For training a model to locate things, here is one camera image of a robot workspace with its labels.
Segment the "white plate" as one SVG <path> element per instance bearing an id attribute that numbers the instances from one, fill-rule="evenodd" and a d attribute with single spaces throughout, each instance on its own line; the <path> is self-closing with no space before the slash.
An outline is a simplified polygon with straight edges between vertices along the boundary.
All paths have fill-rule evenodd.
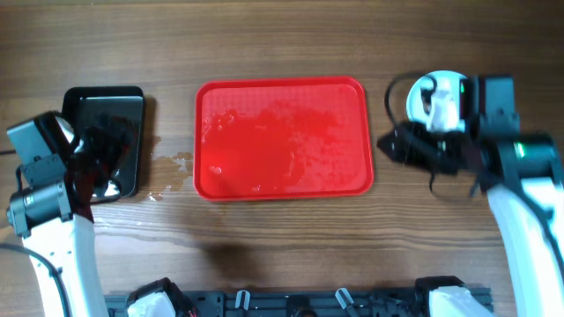
<path id="1" fill-rule="evenodd" d="M 452 86 L 453 93 L 455 94 L 455 101 L 459 106 L 460 110 L 460 119 L 464 124 L 465 131 L 465 123 L 464 119 L 461 117 L 462 111 L 460 106 L 460 97 L 461 94 L 464 92 L 464 88 L 461 87 L 461 81 L 466 79 L 466 76 L 452 71 L 452 70 L 437 70 L 434 72 L 429 73 L 430 77 L 433 77 L 435 80 L 439 77 L 447 78 Z M 423 109 L 423 102 L 421 99 L 421 91 L 422 90 L 429 90 L 433 87 L 433 80 L 429 77 L 421 77 L 419 78 L 415 84 L 412 86 L 411 90 L 408 93 L 408 97 L 406 100 L 406 113 L 408 119 L 412 122 L 419 122 L 422 123 L 425 127 L 427 123 L 427 115 Z"/>

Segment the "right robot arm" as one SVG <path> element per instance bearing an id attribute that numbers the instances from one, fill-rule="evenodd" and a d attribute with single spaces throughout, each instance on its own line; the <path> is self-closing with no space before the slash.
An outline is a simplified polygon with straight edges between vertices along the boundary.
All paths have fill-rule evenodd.
<path id="1" fill-rule="evenodd" d="M 377 146 L 432 175 L 474 173 L 502 236 L 518 314 L 563 314 L 563 165 L 548 134 L 509 123 L 430 132 L 401 122 Z"/>

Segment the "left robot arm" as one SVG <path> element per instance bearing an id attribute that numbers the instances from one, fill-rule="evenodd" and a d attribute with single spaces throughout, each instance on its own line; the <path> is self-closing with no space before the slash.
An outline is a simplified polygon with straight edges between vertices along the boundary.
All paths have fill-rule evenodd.
<path id="1" fill-rule="evenodd" d="M 95 260 L 92 206 L 121 196 L 115 171 L 134 139 L 129 128 L 91 127 L 68 139 L 54 127 L 24 146 L 18 169 L 28 182 L 7 216 L 28 254 L 47 316 L 107 316 Z"/>

